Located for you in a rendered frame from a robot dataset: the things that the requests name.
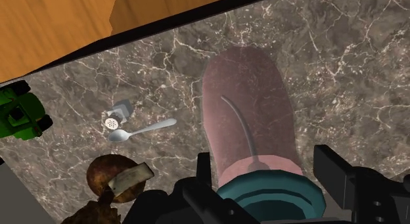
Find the silver spoon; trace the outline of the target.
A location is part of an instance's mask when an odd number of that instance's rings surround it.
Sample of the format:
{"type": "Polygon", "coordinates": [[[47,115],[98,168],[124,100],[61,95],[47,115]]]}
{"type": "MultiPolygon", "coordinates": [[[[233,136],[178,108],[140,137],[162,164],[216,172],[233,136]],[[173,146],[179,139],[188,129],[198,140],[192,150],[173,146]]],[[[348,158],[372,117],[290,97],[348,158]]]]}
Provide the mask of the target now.
{"type": "Polygon", "coordinates": [[[123,141],[128,140],[133,135],[144,133],[147,131],[156,130],[156,129],[161,129],[164,127],[169,127],[169,126],[175,125],[176,123],[177,123],[176,119],[170,118],[170,119],[167,119],[161,122],[154,123],[148,127],[145,127],[141,130],[134,131],[131,133],[123,129],[116,129],[108,136],[108,140],[113,143],[123,142],[123,141]]]}

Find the green toy tractor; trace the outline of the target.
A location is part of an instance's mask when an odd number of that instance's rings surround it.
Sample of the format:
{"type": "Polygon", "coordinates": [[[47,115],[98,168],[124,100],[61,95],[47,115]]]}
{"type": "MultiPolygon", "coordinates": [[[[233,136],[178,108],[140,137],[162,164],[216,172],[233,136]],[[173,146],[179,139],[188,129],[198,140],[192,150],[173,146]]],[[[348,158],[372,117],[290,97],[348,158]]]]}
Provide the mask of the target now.
{"type": "Polygon", "coordinates": [[[25,80],[0,87],[0,139],[27,141],[42,136],[53,121],[25,80]]]}

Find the wooden cabinet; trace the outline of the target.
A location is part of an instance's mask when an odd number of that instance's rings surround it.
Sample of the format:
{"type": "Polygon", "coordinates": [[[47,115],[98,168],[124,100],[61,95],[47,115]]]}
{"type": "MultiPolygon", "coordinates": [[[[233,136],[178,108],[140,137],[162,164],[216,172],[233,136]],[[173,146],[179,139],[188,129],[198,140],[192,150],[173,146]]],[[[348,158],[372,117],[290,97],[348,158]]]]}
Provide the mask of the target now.
{"type": "Polygon", "coordinates": [[[0,0],[0,83],[94,41],[219,0],[0,0]]]}

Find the brown round rusty object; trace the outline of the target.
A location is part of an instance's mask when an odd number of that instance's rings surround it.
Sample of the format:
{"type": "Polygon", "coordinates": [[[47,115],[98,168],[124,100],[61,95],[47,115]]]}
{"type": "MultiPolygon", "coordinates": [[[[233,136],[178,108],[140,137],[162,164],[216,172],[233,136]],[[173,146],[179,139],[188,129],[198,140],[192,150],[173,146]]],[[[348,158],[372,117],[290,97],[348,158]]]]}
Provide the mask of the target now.
{"type": "Polygon", "coordinates": [[[119,154],[95,158],[87,168],[89,188],[98,196],[90,200],[61,224],[121,224],[121,215],[111,204],[135,200],[145,189],[154,172],[146,163],[136,163],[119,154]]]}

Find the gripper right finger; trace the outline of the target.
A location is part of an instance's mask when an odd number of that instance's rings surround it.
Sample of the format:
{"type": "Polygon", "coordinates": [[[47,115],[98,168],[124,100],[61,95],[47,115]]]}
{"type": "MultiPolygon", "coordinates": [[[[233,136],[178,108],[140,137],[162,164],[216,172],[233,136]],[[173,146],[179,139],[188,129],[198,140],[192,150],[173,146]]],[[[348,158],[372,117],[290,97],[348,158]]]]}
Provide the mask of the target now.
{"type": "Polygon", "coordinates": [[[410,224],[410,174],[402,182],[352,166],[327,145],[313,151],[313,174],[354,224],[410,224]]]}

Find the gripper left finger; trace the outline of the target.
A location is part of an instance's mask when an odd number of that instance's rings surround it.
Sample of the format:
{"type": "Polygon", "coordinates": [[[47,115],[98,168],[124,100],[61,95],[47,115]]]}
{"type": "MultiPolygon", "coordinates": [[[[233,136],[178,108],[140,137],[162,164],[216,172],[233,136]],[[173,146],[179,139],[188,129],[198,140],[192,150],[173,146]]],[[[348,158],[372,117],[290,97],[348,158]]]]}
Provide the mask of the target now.
{"type": "Polygon", "coordinates": [[[201,152],[196,159],[196,175],[175,183],[173,224],[260,224],[234,200],[222,198],[212,189],[210,154],[201,152]]]}

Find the grey salt shaker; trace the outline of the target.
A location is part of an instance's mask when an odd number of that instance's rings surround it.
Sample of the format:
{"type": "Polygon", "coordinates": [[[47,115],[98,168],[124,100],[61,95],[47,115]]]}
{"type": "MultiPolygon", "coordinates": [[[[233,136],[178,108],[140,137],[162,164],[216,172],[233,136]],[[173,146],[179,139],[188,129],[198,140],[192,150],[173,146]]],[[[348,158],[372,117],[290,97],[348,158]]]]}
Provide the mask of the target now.
{"type": "Polygon", "coordinates": [[[133,106],[129,99],[116,102],[111,110],[107,112],[104,124],[107,128],[115,130],[120,124],[125,123],[133,113],[133,106]]]}

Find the pink bottle with teal cap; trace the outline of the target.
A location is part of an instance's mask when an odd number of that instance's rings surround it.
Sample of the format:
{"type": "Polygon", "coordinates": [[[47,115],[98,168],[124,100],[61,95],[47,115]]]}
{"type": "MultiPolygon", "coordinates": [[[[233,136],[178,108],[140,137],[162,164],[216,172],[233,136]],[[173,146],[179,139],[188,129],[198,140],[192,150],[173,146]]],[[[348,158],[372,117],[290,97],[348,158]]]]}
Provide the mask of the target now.
{"type": "Polygon", "coordinates": [[[326,208],[303,174],[293,114],[281,73],[261,49],[233,47],[209,61],[202,116],[217,193],[260,222],[318,219],[326,208]]]}

